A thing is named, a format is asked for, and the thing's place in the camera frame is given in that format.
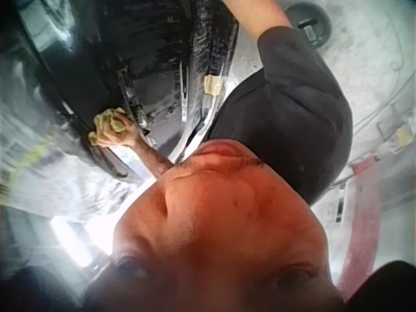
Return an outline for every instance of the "shirt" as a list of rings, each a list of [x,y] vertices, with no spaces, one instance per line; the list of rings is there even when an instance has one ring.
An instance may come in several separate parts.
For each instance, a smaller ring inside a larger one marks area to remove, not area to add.
[[[229,95],[204,141],[244,144],[312,205],[348,160],[350,107],[323,59],[296,30],[270,29],[258,46],[264,68]]]

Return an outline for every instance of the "shirt sleeve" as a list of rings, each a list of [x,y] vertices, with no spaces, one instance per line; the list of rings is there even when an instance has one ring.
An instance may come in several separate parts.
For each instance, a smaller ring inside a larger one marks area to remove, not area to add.
[[[261,35],[258,46],[269,99],[284,95],[290,99],[288,105],[296,105],[297,111],[314,115],[337,132],[350,125],[350,108],[341,88],[302,34],[288,27],[272,28]]]

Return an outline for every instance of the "forearm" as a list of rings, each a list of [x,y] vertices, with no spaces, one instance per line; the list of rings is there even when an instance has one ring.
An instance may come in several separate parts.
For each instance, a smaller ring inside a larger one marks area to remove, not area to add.
[[[278,0],[224,0],[239,23],[258,40],[273,27],[292,27]]]
[[[135,145],[130,148],[137,154],[156,179],[163,176],[166,171],[174,166],[169,159],[163,157],[163,155],[149,146],[142,138],[136,140]]]

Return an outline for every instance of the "person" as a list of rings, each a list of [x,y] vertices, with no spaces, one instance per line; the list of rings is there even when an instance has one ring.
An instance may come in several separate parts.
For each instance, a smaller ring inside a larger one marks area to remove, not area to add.
[[[114,231],[87,291],[103,311],[336,311],[328,242],[309,208],[345,167],[352,113],[335,77],[275,0],[225,0],[264,68],[226,99],[204,143],[172,164],[135,124],[107,128],[157,181]]]

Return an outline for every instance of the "mouth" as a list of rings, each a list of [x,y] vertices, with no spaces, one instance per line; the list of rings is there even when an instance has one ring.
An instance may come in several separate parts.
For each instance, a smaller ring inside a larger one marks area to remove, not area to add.
[[[224,141],[212,141],[200,147],[193,156],[216,154],[228,157],[247,157],[247,154],[235,145]]]

